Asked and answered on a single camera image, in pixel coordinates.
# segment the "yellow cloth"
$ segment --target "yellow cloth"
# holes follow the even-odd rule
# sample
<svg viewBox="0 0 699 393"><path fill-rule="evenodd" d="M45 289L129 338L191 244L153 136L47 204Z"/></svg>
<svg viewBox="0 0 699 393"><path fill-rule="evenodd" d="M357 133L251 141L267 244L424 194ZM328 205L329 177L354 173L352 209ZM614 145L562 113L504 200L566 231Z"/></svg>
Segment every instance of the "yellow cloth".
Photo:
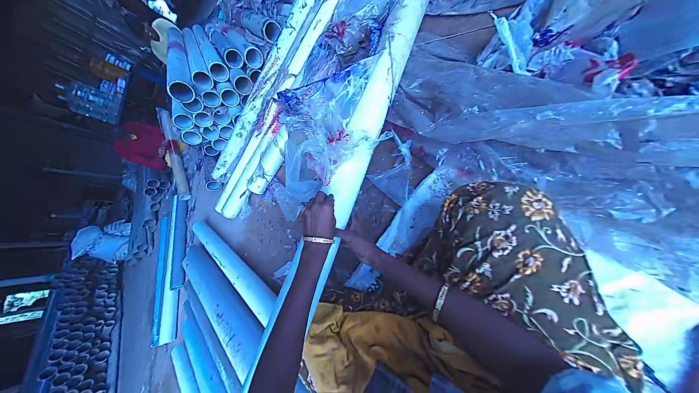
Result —
<svg viewBox="0 0 699 393"><path fill-rule="evenodd" d="M179 28L175 26L174 23L162 17L154 20L151 27L158 32L160 40L151 40L150 49L153 51L153 55L160 59L163 64L168 64L168 29L174 27L179 30Z"/></svg>
<svg viewBox="0 0 699 393"><path fill-rule="evenodd" d="M423 315L344 313L319 303L303 347L317 392L361 393L380 362L413 392L429 391L432 375L464 392L498 392L499 382L455 346L452 335Z"/></svg>

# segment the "plastic sheet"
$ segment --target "plastic sheet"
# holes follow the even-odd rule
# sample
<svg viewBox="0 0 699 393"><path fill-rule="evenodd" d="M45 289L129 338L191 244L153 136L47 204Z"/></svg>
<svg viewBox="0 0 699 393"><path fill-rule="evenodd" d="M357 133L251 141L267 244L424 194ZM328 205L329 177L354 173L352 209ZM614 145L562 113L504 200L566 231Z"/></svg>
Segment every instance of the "plastic sheet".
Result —
<svg viewBox="0 0 699 393"><path fill-rule="evenodd" d="M345 131L368 82L375 57L361 60L331 77L278 94L280 122L286 124L287 191L309 201L330 181L357 144L371 143Z"/></svg>

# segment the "gold bracelet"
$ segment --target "gold bracelet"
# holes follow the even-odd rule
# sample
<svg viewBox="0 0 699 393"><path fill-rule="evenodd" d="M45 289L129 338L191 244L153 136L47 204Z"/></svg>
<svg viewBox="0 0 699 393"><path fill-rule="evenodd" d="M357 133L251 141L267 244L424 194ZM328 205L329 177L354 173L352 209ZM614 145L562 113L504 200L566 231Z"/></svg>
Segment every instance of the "gold bracelet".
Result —
<svg viewBox="0 0 699 393"><path fill-rule="evenodd" d="M442 285L442 289L439 290L439 295L437 295L437 301L435 302L435 309L432 310L432 320L437 322L439 318L439 313L442 311L442 306L444 306L444 300L447 298L447 292L449 291L449 285Z"/></svg>
<svg viewBox="0 0 699 393"><path fill-rule="evenodd" d="M316 238L313 236L304 236L303 241L310 241L311 243L321 243L321 244L333 244L335 243L335 239L331 238Z"/></svg>

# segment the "red cloth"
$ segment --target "red cloth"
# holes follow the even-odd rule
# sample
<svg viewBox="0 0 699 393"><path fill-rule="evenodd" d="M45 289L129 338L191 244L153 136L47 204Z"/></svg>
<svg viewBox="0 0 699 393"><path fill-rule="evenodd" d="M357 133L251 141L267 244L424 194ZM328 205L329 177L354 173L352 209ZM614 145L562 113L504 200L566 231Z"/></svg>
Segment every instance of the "red cloth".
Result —
<svg viewBox="0 0 699 393"><path fill-rule="evenodd" d="M165 141L165 135L160 131L160 128L138 122L122 124L121 128L129 134L135 135L136 139L114 141L114 149L120 156L148 168L165 169L168 164L158 154L158 149Z"/></svg>

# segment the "pvc pipe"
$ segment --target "pvc pipe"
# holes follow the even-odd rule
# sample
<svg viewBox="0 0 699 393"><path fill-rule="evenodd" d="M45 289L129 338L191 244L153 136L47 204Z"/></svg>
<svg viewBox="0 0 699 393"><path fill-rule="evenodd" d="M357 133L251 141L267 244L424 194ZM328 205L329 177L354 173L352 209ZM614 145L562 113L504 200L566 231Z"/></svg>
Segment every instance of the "pvc pipe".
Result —
<svg viewBox="0 0 699 393"><path fill-rule="evenodd" d="M221 105L221 96L219 96L216 90L206 90L201 93L201 102L207 108L216 108Z"/></svg>
<svg viewBox="0 0 699 393"><path fill-rule="evenodd" d="M232 69L239 69L243 66L243 54L241 51L236 49L231 40L229 40L222 32L212 31L211 41L214 43L216 49L218 49L219 54L223 57L228 67Z"/></svg>
<svg viewBox="0 0 699 393"><path fill-rule="evenodd" d="M226 143L228 143L228 141L223 138L219 138L215 141L211 141L211 147L221 152L226 148Z"/></svg>
<svg viewBox="0 0 699 393"><path fill-rule="evenodd" d="M262 337L262 325L200 245L189 247L183 264L239 381L244 381Z"/></svg>
<svg viewBox="0 0 699 393"><path fill-rule="evenodd" d="M214 123L218 125L231 123L231 114L228 112L227 106L221 105L214 110Z"/></svg>
<svg viewBox="0 0 699 393"><path fill-rule="evenodd" d="M179 29L171 27L168 33L168 64L167 83L168 94L179 102L190 102L194 99L194 89L190 83L189 63L185 52L185 40Z"/></svg>
<svg viewBox="0 0 699 393"><path fill-rule="evenodd" d="M231 70L231 83L236 92L244 96L252 91L252 81L241 69Z"/></svg>
<svg viewBox="0 0 699 393"><path fill-rule="evenodd" d="M214 147L211 145L204 146L204 154L206 154L206 155L216 156L219 153L220 153L220 151L214 149Z"/></svg>
<svg viewBox="0 0 699 393"><path fill-rule="evenodd" d="M170 291L169 283L172 266L168 266L168 223L170 217L160 221L160 242L158 245L158 266L155 276L155 305L153 306L152 347L171 343L177 331L177 304L179 292Z"/></svg>
<svg viewBox="0 0 699 393"><path fill-rule="evenodd" d="M195 89L201 91L211 90L214 87L214 80L209 75L209 68L201 56L199 45L196 43L194 33L191 29L182 29L182 35L185 37L185 49L187 49L187 63L189 64L189 72L191 73L192 82Z"/></svg>
<svg viewBox="0 0 699 393"><path fill-rule="evenodd" d="M223 348L223 345L221 345L221 341L219 341L218 336L216 336L214 327L211 325L211 321L206 316L206 311L204 311L204 307L201 305L201 302L199 301L199 298L197 297L196 292L189 281L185 282L185 292L187 293L187 301L185 304L189 306L185 306L187 318L192 318L191 315L193 315L193 319L196 320L196 324L201 330L214 364L221 375L224 385L226 385L226 391L228 393L240 392L242 386L240 385L240 381L236 375L236 370L233 369L231 361L226 355L226 350Z"/></svg>
<svg viewBox="0 0 699 393"><path fill-rule="evenodd" d="M192 225L192 231L262 326L266 326L277 301L277 295L206 222L195 222Z"/></svg>
<svg viewBox="0 0 699 393"><path fill-rule="evenodd" d="M240 151L245 146L250 132L255 128L259 112L266 106L265 102L270 99L270 97L267 97L267 93L277 78L282 63L284 63L287 58L299 32L303 32L300 35L300 37L302 37L301 42L308 42L310 38L306 39L306 37L309 36L307 30L309 30L312 25L314 27L316 25L321 25L313 30L314 32L317 30L317 33L320 35L333 15L337 0L321 2L318 7L315 6L315 3L316 0L299 0L294 4L294 8L291 11L291 15L287 20L282 34L277 40L277 43L272 47L270 53L271 60L267 62L259 82L254 87L254 91L251 94L251 101L245 104L245 109L240 115L233 131L233 136L229 139L226 150L221 154L221 157L219 157L211 173L212 178L222 179L226 172L232 172L234 170L231 168L231 165L236 162L240 155ZM312 17L309 17L312 9L316 13L313 14ZM309 45L309 53L314 44L315 41Z"/></svg>
<svg viewBox="0 0 699 393"><path fill-rule="evenodd" d="M284 147L288 139L289 133L287 128L282 126L272 143L267 146L267 150L260 158L257 169L255 169L255 172L247 182L247 189L250 192L262 195L267 190L269 183L272 182L272 179L274 179L274 176L282 167L282 164L284 164Z"/></svg>
<svg viewBox="0 0 699 393"><path fill-rule="evenodd" d="M171 267L170 290L178 290L185 284L185 269L182 260L185 258L187 245L187 201L172 198L170 209L170 224L168 226L168 248L166 258Z"/></svg>
<svg viewBox="0 0 699 393"><path fill-rule="evenodd" d="M209 127L214 124L213 116L207 112L206 109L195 113L192 119L194 120L194 124L200 127Z"/></svg>
<svg viewBox="0 0 699 393"><path fill-rule="evenodd" d="M274 43L282 32L282 28L277 22L265 15L256 14L252 11L243 12L242 22L246 30L257 38L269 43Z"/></svg>
<svg viewBox="0 0 699 393"><path fill-rule="evenodd" d="M201 135L209 141L215 141L219 138L219 133L215 126L202 128Z"/></svg>
<svg viewBox="0 0 699 393"><path fill-rule="evenodd" d="M209 180L206 182L206 189L209 191L218 191L223 187L223 184L221 184L220 181L217 180Z"/></svg>
<svg viewBox="0 0 699 393"><path fill-rule="evenodd" d="M231 138L231 135L233 135L233 127L231 127L229 124L219 126L219 135L223 139Z"/></svg>
<svg viewBox="0 0 699 393"><path fill-rule="evenodd" d="M188 129L186 131L182 131L181 138L182 138L182 142L186 143L187 145L192 145L192 146L196 146L199 143L201 143L201 141L202 141L201 134L193 129Z"/></svg>
<svg viewBox="0 0 699 393"><path fill-rule="evenodd" d="M231 43L233 43L233 47L243 54L243 60L245 61L246 66L254 69L262 67L264 57L262 56L260 49L257 49L255 45L247 42L245 37L238 34L238 32L235 30L227 31L226 37Z"/></svg>
<svg viewBox="0 0 699 393"><path fill-rule="evenodd" d="M194 320L194 313L188 301L185 301L184 310L187 319L182 323L182 335L185 337L186 349L189 360L192 362L196 384L202 392L225 392L226 388L221 374L219 374L203 334Z"/></svg>
<svg viewBox="0 0 699 393"><path fill-rule="evenodd" d="M261 71L259 69L247 69L245 71L245 73L247 74L247 77L250 78L250 80L253 83L257 83L257 80L260 77Z"/></svg>
<svg viewBox="0 0 699 393"><path fill-rule="evenodd" d="M217 83L216 91L221 96L221 102L225 106L236 106L240 103L240 96L230 82Z"/></svg>
<svg viewBox="0 0 699 393"><path fill-rule="evenodd" d="M177 376L177 384L180 386L182 393L199 393L199 388L196 385L196 377L192 368L192 361L189 360L187 354L187 346L185 343L180 343L175 346L170 352L170 358L173 360L175 375Z"/></svg>
<svg viewBox="0 0 699 393"><path fill-rule="evenodd" d="M192 114L185 109L181 102L173 100L173 124L179 129L191 129L194 127Z"/></svg>
<svg viewBox="0 0 699 393"><path fill-rule="evenodd" d="M196 38L196 43L199 45L201 56L208 65L211 78L217 82L227 81L229 78L228 67L223 64L223 60L221 60L218 52L216 52L214 45L209 41L209 37L206 35L204 29L200 25L195 24L192 27L192 32L194 33L194 38Z"/></svg>
<svg viewBox="0 0 699 393"><path fill-rule="evenodd" d="M198 97L194 97L193 100L187 103L183 103L182 107L189 113L195 114L197 112L201 112L204 109L204 104L201 103L201 100Z"/></svg>
<svg viewBox="0 0 699 393"><path fill-rule="evenodd" d="M398 82L403 75L405 63L410 55L410 48L415 41L417 30L425 13L428 0L402 0L396 4L394 11L389 15L384 31L380 37L377 63L366 85L366 89L359 99L352 119L349 121L347 129L350 138L358 138L360 134L376 139L384 124L386 113L393 95L398 86ZM330 179L330 183L325 187L325 192L335 197L335 218L337 228L344 229L350 218L352 207L356 201L359 189L366 174L366 168L371 160L373 149L367 145L358 147L354 154L343 162ZM262 342L257 352L252 371L243 385L244 391L250 386L250 381L254 375L254 369L264 350L267 338L274 326L279 309L287 297L289 287L294 280L298 261L303 251L303 240L296 249L294 263L284 280L284 285L279 295L279 301L275 304L275 309L271 315L271 323L267 324ZM316 291L311 303L309 315L306 317L306 331L310 326L312 316L315 314L320 295L328 279L333 261L340 247L340 238L335 238L335 243L331 245L325 259L323 269L318 280Z"/></svg>

